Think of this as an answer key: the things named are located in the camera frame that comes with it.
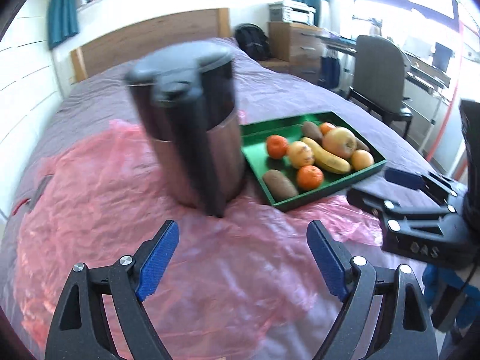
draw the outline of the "green tray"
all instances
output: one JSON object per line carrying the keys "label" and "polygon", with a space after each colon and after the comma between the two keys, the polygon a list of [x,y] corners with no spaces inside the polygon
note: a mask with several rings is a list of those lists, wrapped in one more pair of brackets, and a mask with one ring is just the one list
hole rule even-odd
{"label": "green tray", "polygon": [[[370,153],[375,163],[368,168],[359,172],[352,172],[347,175],[336,175],[327,171],[323,172],[324,181],[322,185],[315,190],[301,193],[294,198],[289,198],[281,202],[276,202],[267,186],[262,180],[262,175],[269,169],[277,169],[287,176],[296,187],[297,170],[294,169],[287,157],[281,160],[274,160],[268,157],[265,141],[270,135],[281,135],[288,139],[289,143],[302,138],[301,127],[304,121],[309,120],[317,125],[323,122],[330,122],[338,127],[346,127],[352,131],[356,137],[365,142],[369,147]],[[320,114],[307,114],[300,116],[287,117],[284,119],[267,120],[260,123],[252,123],[241,126],[241,134],[243,137],[242,151],[250,165],[255,177],[260,183],[265,200],[268,204],[276,207],[281,211],[288,211],[300,207],[304,204],[314,202],[320,198],[332,195],[344,188],[351,186],[360,180],[366,179],[368,176],[379,172],[386,164],[387,160],[380,152],[375,149],[365,138],[363,138],[356,130],[354,130],[342,118],[333,112],[321,112]]]}

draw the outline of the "black backpack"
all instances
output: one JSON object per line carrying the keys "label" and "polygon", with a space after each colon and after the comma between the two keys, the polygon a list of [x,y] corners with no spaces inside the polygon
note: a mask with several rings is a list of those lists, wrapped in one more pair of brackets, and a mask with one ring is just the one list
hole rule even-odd
{"label": "black backpack", "polygon": [[272,58],[268,38],[259,26],[241,24],[235,30],[235,39],[241,50],[255,61],[265,61]]}

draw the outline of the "orange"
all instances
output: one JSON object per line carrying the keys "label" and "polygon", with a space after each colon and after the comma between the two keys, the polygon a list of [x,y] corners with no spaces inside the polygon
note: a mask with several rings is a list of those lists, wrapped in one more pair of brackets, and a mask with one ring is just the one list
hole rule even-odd
{"label": "orange", "polygon": [[375,163],[371,154],[365,150],[355,150],[350,158],[350,162],[352,163],[353,169],[357,172]]}
{"label": "orange", "polygon": [[305,191],[318,188],[323,183],[323,172],[313,165],[300,168],[297,172],[297,185]]}
{"label": "orange", "polygon": [[270,135],[266,141],[268,155],[275,159],[280,160],[287,153],[289,148],[289,141],[287,138],[280,135]]}
{"label": "orange", "polygon": [[318,126],[318,129],[320,130],[322,135],[327,135],[327,132],[333,130],[334,128],[337,128],[337,126],[332,123],[322,123],[320,126]]}

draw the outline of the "white wall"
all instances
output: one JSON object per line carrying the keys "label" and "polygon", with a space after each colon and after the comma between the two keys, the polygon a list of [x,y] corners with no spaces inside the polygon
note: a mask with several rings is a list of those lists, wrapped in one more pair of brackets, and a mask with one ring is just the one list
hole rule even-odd
{"label": "white wall", "polygon": [[62,102],[47,46],[49,1],[27,0],[0,42],[0,210],[6,216],[30,154]]}
{"label": "white wall", "polygon": [[154,17],[211,8],[230,8],[232,28],[254,23],[266,32],[267,4],[277,1],[281,0],[96,0],[78,12],[80,33],[53,52],[63,93],[68,94],[74,83],[70,51],[102,35]]}

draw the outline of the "metal screw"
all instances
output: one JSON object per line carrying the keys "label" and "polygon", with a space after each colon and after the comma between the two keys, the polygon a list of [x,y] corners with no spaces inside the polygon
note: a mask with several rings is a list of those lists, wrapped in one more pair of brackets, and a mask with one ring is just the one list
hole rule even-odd
{"label": "metal screw", "polygon": [[390,227],[392,229],[392,231],[400,231],[400,225],[394,219],[390,219],[388,221],[388,227]]}
{"label": "metal screw", "polygon": [[85,268],[85,264],[83,262],[78,262],[73,266],[74,272],[81,272]]}
{"label": "metal screw", "polygon": [[123,256],[123,257],[120,257],[120,265],[121,265],[121,266],[130,265],[133,260],[134,260],[134,259],[132,258],[132,256]]}
{"label": "metal screw", "polygon": [[364,266],[367,263],[367,260],[365,259],[365,257],[355,256],[353,258],[353,262],[357,264],[357,266]]}
{"label": "metal screw", "polygon": [[411,274],[412,273],[412,268],[406,264],[400,265],[400,271],[402,271],[404,274]]}
{"label": "metal screw", "polygon": [[393,210],[395,208],[395,205],[390,200],[385,200],[383,204],[390,210]]}

